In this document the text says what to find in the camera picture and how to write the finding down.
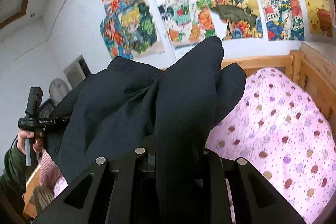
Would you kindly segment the dark green sleeve forearm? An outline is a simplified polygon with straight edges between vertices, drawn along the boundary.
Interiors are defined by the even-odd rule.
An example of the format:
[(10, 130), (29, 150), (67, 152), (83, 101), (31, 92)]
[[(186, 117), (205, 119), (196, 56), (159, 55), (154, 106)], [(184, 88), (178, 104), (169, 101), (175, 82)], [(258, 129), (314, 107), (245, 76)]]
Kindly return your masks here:
[(17, 146), (7, 151), (4, 157), (4, 171), (1, 175), (1, 198), (5, 204), (22, 215), (25, 207), (23, 195), (26, 192), (26, 157)]

